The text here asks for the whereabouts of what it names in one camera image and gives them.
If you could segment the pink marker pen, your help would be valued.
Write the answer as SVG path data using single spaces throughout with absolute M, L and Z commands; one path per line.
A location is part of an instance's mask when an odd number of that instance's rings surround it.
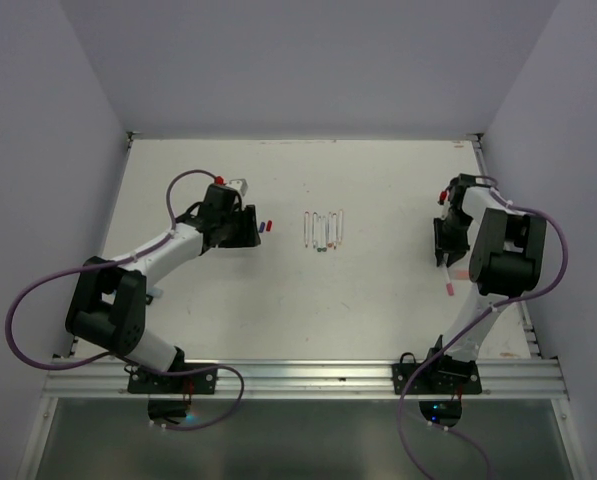
M 443 279 L 444 279 L 444 283 L 445 283 L 447 294 L 449 296 L 454 296 L 455 295 L 454 285 L 453 285 L 452 278 L 451 278 L 451 275 L 450 275 L 450 272 L 449 272 L 449 268 L 447 267 L 447 264 L 446 264 L 445 261 L 443 261 L 441 263 L 440 270 L 441 270 L 442 275 L 443 275 Z

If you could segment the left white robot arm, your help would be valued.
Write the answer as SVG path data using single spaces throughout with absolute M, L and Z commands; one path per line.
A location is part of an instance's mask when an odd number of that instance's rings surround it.
M 161 237 L 105 268 L 89 259 L 76 285 L 65 326 L 75 337 L 149 370 L 163 392 L 179 390 L 186 379 L 183 352 L 146 326 L 147 294 L 188 261 L 213 248 L 254 248 L 260 244 L 256 209 L 245 205 L 247 181 L 208 186 L 196 211 L 174 219 Z

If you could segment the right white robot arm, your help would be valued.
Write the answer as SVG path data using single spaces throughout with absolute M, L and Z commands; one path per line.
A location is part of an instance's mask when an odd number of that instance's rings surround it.
M 496 304 L 534 290 L 540 279 L 546 220 L 496 200 L 493 189 L 493 182 L 482 176 L 460 174 L 439 198 L 443 213 L 433 220 L 436 263 L 450 267 L 468 257 L 471 287 L 458 317 L 440 339 L 444 358 L 423 369 L 425 384 L 435 392 L 446 392 L 458 382 L 459 370 L 452 361 L 477 360 L 504 311 Z

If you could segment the yellow marker pen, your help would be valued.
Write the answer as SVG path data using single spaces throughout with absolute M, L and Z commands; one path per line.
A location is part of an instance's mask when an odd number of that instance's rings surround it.
M 343 242 L 344 234 L 344 211 L 340 209 L 336 215 L 336 245 L 340 246 Z

